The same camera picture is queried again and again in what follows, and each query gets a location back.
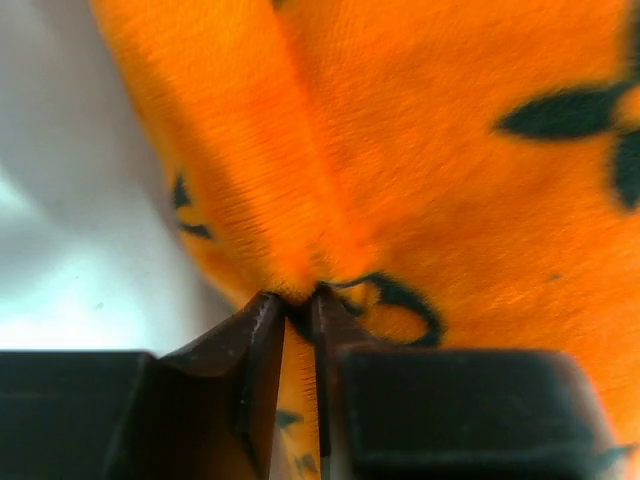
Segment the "black plastic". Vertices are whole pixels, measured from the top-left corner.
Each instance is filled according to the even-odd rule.
[[[260,295],[162,360],[0,353],[0,479],[267,479],[282,306]]]

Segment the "fabric print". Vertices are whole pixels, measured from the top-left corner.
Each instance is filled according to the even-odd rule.
[[[304,417],[299,413],[284,409],[276,410],[276,425],[281,433],[284,432],[289,435],[287,431],[288,427],[296,423],[304,423]],[[306,472],[318,473],[318,467],[310,453],[294,456],[293,462],[295,463],[299,478],[306,478]]]
[[[376,304],[390,305],[406,308],[424,320],[427,324],[428,332],[419,339],[409,343],[410,346],[436,347],[442,341],[443,328],[438,313],[432,308],[427,301],[416,291],[403,285],[402,283],[392,279],[388,275],[381,272],[374,272],[363,277],[357,278],[351,282],[345,283],[328,283],[327,285],[338,288],[351,288],[360,284],[371,284],[378,289],[379,297]],[[366,313],[356,306],[350,304],[347,311],[355,316]]]
[[[184,178],[182,175],[178,175],[176,177],[176,184],[173,188],[173,208],[176,209],[176,212],[179,212],[182,208],[191,207],[191,199],[187,194],[187,189],[184,184]],[[200,224],[190,224],[183,221],[180,221],[178,227],[183,232],[189,233],[191,235],[195,235],[197,237],[206,238],[207,240],[213,240],[213,236],[209,232],[209,229]]]
[[[304,417],[299,413],[292,412],[290,410],[278,409],[276,411],[276,425],[280,430],[287,430],[289,425],[294,423],[303,423]]]
[[[610,85],[568,86],[516,108],[498,128],[536,140],[573,140],[616,134],[611,183],[619,201],[635,210],[640,199],[640,8],[634,9],[630,68]]]

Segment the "fuzzy fabric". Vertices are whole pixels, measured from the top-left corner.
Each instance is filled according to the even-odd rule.
[[[235,305],[327,282],[393,342],[568,352],[640,439],[634,0],[93,6],[184,243]],[[293,325],[278,423],[315,479]]]

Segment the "dark green shape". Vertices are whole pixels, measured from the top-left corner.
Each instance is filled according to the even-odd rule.
[[[528,138],[566,140],[609,130],[616,101],[629,85],[574,87],[545,95],[512,111],[498,128]]]
[[[362,283],[370,283],[379,290],[378,304],[403,307],[419,315],[427,324],[428,332],[409,343],[410,346],[436,347],[442,341],[443,328],[439,315],[426,300],[414,290],[402,285],[388,275],[374,272],[351,282],[328,284],[334,288],[350,288]]]
[[[352,315],[354,317],[361,317],[362,315],[364,315],[364,309],[362,307],[359,307],[358,305],[354,305],[353,303],[345,300],[344,298],[341,298],[340,300],[342,301],[342,306],[344,307],[344,309],[347,311],[349,315]]]
[[[178,175],[176,178],[176,185],[173,187],[173,208],[176,210],[180,207],[186,207],[191,205],[191,199],[187,195],[187,190],[184,186],[184,178],[182,175]]]
[[[621,135],[613,168],[618,197],[627,209],[632,210],[640,197],[640,131]]]
[[[206,238],[207,240],[213,240],[213,236],[204,225],[189,225],[188,223],[180,222],[178,226],[183,232],[190,233],[196,237]]]
[[[289,425],[294,423],[304,422],[304,417],[299,413],[292,412],[290,410],[276,410],[276,425],[280,429],[286,429]]]
[[[176,177],[176,184],[173,187],[173,208],[178,210],[182,207],[190,207],[191,198],[187,193],[187,189],[184,185],[184,178],[182,175]],[[178,227],[183,232],[195,235],[196,237],[206,238],[207,240],[213,240],[213,236],[209,232],[209,229],[204,225],[189,225],[188,223],[180,222]]]
[[[318,467],[316,467],[316,462],[313,460],[313,457],[310,453],[303,455],[301,458],[296,457],[296,468],[298,469],[298,475],[300,478],[305,477],[305,472],[310,471],[313,473],[318,473]]]

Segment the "white background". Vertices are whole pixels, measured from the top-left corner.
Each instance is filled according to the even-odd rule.
[[[0,1],[0,349],[166,353],[226,318],[85,0]]]

